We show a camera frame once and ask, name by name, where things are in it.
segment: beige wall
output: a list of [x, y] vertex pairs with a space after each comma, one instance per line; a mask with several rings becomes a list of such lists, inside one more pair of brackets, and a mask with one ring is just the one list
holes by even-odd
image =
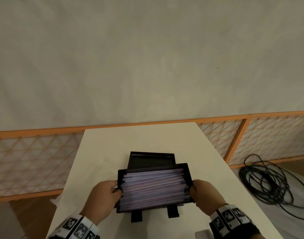
[[304, 110], [304, 0], [0, 0], [0, 131]]

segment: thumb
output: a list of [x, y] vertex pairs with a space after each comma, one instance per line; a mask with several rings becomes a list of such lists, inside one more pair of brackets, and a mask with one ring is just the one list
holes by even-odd
[[196, 197], [197, 197], [197, 195], [196, 195], [196, 189], [195, 189], [194, 186], [191, 186], [191, 187], [190, 187], [189, 194], [190, 194], [190, 196], [194, 199], [194, 201], [196, 202]]
[[114, 193], [112, 193], [112, 197], [113, 197], [115, 203], [117, 203], [118, 200], [121, 198], [121, 194], [122, 194], [121, 190], [116, 190]]

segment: person's left hand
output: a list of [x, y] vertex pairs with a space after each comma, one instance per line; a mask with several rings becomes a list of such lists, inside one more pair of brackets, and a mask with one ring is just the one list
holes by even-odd
[[107, 218], [121, 198], [121, 190], [114, 188], [117, 184], [116, 180], [107, 180], [94, 186], [80, 215], [87, 217], [95, 225]]

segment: stack of purple sticks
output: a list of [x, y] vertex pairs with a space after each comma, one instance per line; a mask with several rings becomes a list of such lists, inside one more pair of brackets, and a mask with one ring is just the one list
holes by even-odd
[[183, 169], [125, 174], [120, 212], [182, 204], [190, 198], [183, 175]]

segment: tabletop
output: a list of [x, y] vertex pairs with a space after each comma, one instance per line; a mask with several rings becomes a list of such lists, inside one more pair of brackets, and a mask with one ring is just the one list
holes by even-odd
[[[282, 238], [194, 122], [86, 130], [48, 234], [70, 214], [80, 212], [97, 183], [116, 180], [118, 170], [127, 168], [131, 151], [174, 153], [176, 163], [188, 163], [192, 179], [212, 183], [229, 204], [253, 220], [264, 237]], [[114, 209], [99, 224], [99, 235], [103, 239], [187, 239], [210, 229], [210, 218], [195, 204], [179, 206], [178, 212], [180, 217], [169, 219], [166, 208], [143, 211], [143, 221], [131, 223], [130, 213], [117, 214]]]

